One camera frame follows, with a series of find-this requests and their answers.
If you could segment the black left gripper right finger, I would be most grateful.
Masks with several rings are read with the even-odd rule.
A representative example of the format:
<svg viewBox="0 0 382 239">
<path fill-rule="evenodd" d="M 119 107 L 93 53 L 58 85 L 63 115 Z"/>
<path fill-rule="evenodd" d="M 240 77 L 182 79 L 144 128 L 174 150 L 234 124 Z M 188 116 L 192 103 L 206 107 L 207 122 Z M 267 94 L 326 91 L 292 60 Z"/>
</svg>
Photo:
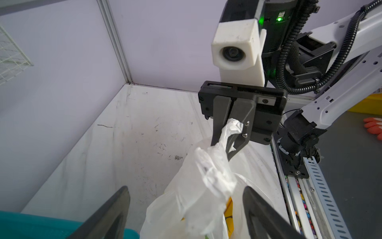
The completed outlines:
<svg viewBox="0 0 382 239">
<path fill-rule="evenodd" d="M 253 188 L 243 191 L 243 207 L 252 239 L 303 239 Z"/>
</svg>

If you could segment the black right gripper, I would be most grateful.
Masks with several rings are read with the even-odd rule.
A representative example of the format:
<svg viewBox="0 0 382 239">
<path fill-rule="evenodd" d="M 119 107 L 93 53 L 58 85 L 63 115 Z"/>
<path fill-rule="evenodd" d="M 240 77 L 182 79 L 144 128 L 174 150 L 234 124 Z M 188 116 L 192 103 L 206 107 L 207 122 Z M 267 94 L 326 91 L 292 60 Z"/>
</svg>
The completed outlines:
<svg viewBox="0 0 382 239">
<path fill-rule="evenodd" d="M 257 19 L 260 30 L 267 32 L 262 60 L 272 60 L 297 7 L 298 1 L 227 1 L 219 23 Z M 213 120 L 211 146 L 219 142 L 228 117 L 238 121 L 238 132 L 228 138 L 228 161 L 250 141 L 270 144 L 279 127 L 287 92 L 268 88 L 266 79 L 274 74 L 274 70 L 271 66 L 263 66 L 263 69 L 263 87 L 206 81 L 198 93 L 202 114 Z"/>
</svg>

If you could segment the white lemon print plastic bag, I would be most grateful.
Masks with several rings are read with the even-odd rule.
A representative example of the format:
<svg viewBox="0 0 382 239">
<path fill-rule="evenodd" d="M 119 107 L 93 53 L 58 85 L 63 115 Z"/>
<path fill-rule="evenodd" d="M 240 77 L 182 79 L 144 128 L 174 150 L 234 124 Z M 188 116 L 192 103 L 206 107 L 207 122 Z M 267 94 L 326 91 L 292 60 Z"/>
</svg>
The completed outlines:
<svg viewBox="0 0 382 239">
<path fill-rule="evenodd" d="M 255 189 L 285 220 L 288 214 L 277 175 L 261 171 L 265 160 L 272 160 L 266 146 L 252 144 L 227 158 L 228 138 L 239 127 L 229 119 L 219 142 L 211 146 L 206 138 L 192 146 L 183 165 L 163 195 L 147 209 L 140 237 L 143 239 L 247 239 L 243 191 Z M 234 231 L 228 237 L 224 212 L 233 201 Z"/>
</svg>

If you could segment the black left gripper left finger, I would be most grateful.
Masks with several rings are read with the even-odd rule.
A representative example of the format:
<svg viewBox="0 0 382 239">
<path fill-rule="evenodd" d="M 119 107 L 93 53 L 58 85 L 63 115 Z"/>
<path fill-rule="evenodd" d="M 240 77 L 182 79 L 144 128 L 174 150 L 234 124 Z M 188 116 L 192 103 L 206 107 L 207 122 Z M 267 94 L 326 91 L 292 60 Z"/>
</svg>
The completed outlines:
<svg viewBox="0 0 382 239">
<path fill-rule="evenodd" d="M 128 187 L 122 186 L 68 238 L 122 239 L 129 205 Z"/>
</svg>

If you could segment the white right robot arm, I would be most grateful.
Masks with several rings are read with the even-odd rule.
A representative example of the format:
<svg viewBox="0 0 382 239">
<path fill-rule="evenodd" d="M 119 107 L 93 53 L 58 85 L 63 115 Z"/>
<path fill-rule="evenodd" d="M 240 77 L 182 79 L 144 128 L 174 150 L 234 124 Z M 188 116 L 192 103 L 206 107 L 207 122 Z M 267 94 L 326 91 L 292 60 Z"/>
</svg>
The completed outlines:
<svg viewBox="0 0 382 239">
<path fill-rule="evenodd" d="M 242 124 L 228 158 L 250 141 L 274 141 L 284 174 L 309 178 L 304 160 L 319 159 L 319 137 L 381 87 L 381 1 L 302 32 L 318 10 L 317 1 L 226 2 L 211 44 L 220 81 L 198 95 L 213 119 L 212 145 L 230 118 Z"/>
</svg>

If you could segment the yellow fake banana bunch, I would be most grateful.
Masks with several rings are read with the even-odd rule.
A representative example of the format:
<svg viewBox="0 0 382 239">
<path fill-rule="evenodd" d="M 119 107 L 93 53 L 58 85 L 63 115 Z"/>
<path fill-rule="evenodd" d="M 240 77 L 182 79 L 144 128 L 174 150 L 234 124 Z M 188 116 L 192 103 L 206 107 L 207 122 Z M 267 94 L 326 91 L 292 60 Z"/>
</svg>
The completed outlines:
<svg viewBox="0 0 382 239">
<path fill-rule="evenodd" d="M 233 201 L 230 197 L 227 204 L 226 210 L 224 212 L 225 222 L 227 225 L 228 237 L 231 238 L 231 235 L 234 231 L 234 221 L 233 221 Z"/>
</svg>

